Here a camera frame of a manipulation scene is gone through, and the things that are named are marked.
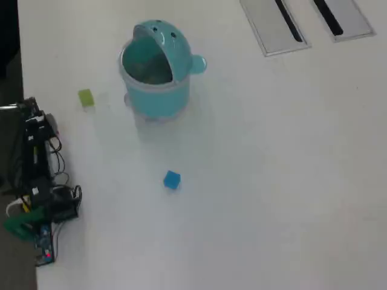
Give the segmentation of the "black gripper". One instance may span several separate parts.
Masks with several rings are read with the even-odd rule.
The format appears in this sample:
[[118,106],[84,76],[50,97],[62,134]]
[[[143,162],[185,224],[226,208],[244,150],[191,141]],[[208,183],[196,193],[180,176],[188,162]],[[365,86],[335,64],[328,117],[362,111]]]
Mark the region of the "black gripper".
[[25,120],[25,137],[27,142],[44,142],[47,140],[46,121],[50,126],[50,137],[58,135],[58,125],[53,114],[38,115]]

